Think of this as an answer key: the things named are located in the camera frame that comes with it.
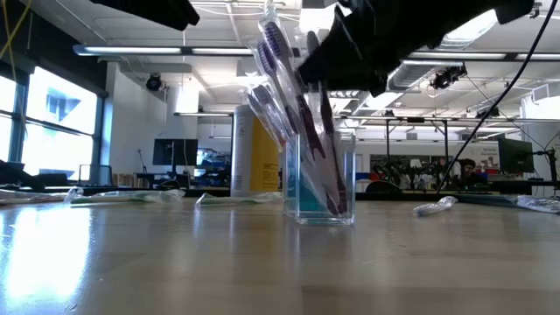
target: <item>window frame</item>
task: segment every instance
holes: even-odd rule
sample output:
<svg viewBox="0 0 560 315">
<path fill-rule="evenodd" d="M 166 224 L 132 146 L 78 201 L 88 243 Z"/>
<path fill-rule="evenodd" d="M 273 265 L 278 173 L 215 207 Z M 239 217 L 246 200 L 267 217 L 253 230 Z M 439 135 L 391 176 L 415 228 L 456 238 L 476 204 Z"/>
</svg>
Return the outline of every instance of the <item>window frame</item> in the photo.
<svg viewBox="0 0 560 315">
<path fill-rule="evenodd" d="M 25 140 L 25 124 L 22 121 L 22 117 L 25 117 L 26 123 L 36 124 L 38 126 L 41 126 L 49 130 L 56 130 L 56 131 L 65 132 L 76 136 L 92 137 L 94 147 L 92 148 L 91 164 L 98 165 L 100 163 L 101 146 L 102 146 L 102 122 L 103 122 L 103 110 L 105 107 L 105 96 L 99 95 L 91 91 L 90 89 L 83 87 L 81 84 L 77 82 L 70 81 L 58 75 L 56 72 L 53 72 L 49 68 L 44 68 L 44 67 L 42 68 L 54 75 L 59 76 L 63 80 L 69 81 L 81 88 L 85 88 L 86 90 L 94 93 L 97 96 L 97 103 L 95 109 L 94 134 L 93 135 L 88 134 L 79 131 L 77 129 L 72 129 L 66 126 L 58 125 L 53 122 L 46 122 L 39 119 L 27 117 L 26 116 L 27 100 L 29 96 L 29 84 L 30 84 L 30 77 L 32 73 L 23 73 L 21 70 L 17 70 L 16 97 L 14 99 L 14 109 L 12 112 L 8 112 L 0 109 L 0 115 L 10 118 L 12 122 L 8 161 L 19 162 L 19 163 L 21 163 L 22 161 L 23 151 L 24 151 L 24 140 Z M 13 76 L 11 74 L 6 73 L 5 71 L 0 71 L 0 76 L 8 80 L 14 81 Z"/>
</svg>

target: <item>yellow cable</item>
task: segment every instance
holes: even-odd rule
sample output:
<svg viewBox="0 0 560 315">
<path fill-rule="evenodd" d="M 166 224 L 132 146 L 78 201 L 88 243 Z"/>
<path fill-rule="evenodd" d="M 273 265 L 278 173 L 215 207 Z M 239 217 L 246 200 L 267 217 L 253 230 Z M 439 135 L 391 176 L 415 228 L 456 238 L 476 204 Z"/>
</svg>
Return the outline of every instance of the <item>yellow cable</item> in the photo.
<svg viewBox="0 0 560 315">
<path fill-rule="evenodd" d="M 0 59 L 4 56 L 4 53 L 6 53 L 6 49 L 8 49 L 8 46 L 11 46 L 11 41 L 14 40 L 14 38 L 16 37 L 16 34 L 18 33 L 18 30 L 19 30 L 19 26 L 21 26 L 22 22 L 24 22 L 25 17 L 27 16 L 27 12 L 29 12 L 29 9 L 32 6 L 32 2 L 33 2 L 33 0 L 29 0 L 27 5 L 25 6 L 24 13 L 19 18 L 19 21 L 17 21 L 17 24 L 16 24 L 16 27 L 14 28 L 14 31 L 10 34 L 10 36 L 8 37 L 8 41 L 6 42 L 6 44 L 2 47 L 2 50 L 0 51 Z"/>
<path fill-rule="evenodd" d="M 10 36 L 10 23 L 8 22 L 8 9 L 6 8 L 6 4 L 8 4 L 6 2 L 7 0 L 2 0 L 2 9 L 3 9 L 3 23 L 4 26 L 6 27 L 6 38 L 8 38 Z M 8 52 L 10 53 L 10 63 L 11 63 L 11 74 L 14 76 L 14 81 L 17 82 L 17 78 L 16 78 L 16 64 L 14 63 L 14 54 L 11 50 L 11 43 L 8 42 Z"/>
</svg>

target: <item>clear glass cup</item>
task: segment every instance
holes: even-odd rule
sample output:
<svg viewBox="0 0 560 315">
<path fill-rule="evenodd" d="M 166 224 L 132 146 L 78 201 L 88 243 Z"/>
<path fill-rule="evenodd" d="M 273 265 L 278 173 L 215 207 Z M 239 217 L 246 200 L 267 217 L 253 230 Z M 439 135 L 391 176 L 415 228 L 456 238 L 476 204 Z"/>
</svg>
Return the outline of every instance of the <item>clear glass cup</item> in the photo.
<svg viewBox="0 0 560 315">
<path fill-rule="evenodd" d="M 346 207 L 343 214 L 332 214 L 312 192 L 309 179 L 305 176 L 305 166 L 301 154 L 308 150 L 300 136 L 294 136 L 285 146 L 284 160 L 284 205 L 286 215 L 300 224 L 350 225 L 354 223 L 355 209 L 355 147 L 353 135 L 335 133 L 339 141 L 339 168 L 346 184 Z"/>
</svg>

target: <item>window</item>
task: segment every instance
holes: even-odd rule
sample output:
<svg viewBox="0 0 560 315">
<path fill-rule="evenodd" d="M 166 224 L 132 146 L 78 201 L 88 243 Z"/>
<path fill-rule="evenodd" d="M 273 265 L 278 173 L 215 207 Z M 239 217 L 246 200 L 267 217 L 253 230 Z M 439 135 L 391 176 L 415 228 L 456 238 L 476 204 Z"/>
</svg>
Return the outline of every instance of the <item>window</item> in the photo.
<svg viewBox="0 0 560 315">
<path fill-rule="evenodd" d="M 16 99 L 16 82 L 0 77 L 0 109 L 6 112 L 14 111 Z M 8 160 L 11 139 L 11 117 L 9 114 L 0 116 L 0 159 Z"/>
<path fill-rule="evenodd" d="M 77 180 L 80 165 L 92 163 L 96 113 L 97 95 L 36 67 L 27 95 L 24 170 Z"/>
<path fill-rule="evenodd" d="M 37 67 L 30 77 L 27 116 L 93 135 L 97 95 Z"/>
<path fill-rule="evenodd" d="M 0 116 L 0 159 L 8 160 L 10 152 L 11 119 Z"/>
<path fill-rule="evenodd" d="M 16 99 L 16 82 L 0 77 L 0 109 L 14 111 L 14 101 Z"/>
<path fill-rule="evenodd" d="M 22 163 L 31 175 L 65 173 L 78 180 L 80 165 L 91 164 L 94 148 L 91 136 L 76 136 L 62 131 L 27 124 Z"/>
</svg>

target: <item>computer monitor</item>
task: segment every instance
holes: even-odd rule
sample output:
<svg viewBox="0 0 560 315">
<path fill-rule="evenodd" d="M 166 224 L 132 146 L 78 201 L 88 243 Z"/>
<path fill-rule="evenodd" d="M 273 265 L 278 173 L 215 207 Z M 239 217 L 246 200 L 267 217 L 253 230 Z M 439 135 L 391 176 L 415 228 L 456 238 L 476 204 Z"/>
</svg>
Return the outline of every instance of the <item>computer monitor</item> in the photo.
<svg viewBox="0 0 560 315">
<path fill-rule="evenodd" d="M 196 139 L 156 139 L 153 164 L 173 167 L 176 165 L 196 166 L 198 149 L 199 140 Z"/>
<path fill-rule="evenodd" d="M 533 144 L 525 141 L 498 139 L 500 170 L 503 172 L 534 172 Z"/>
</svg>

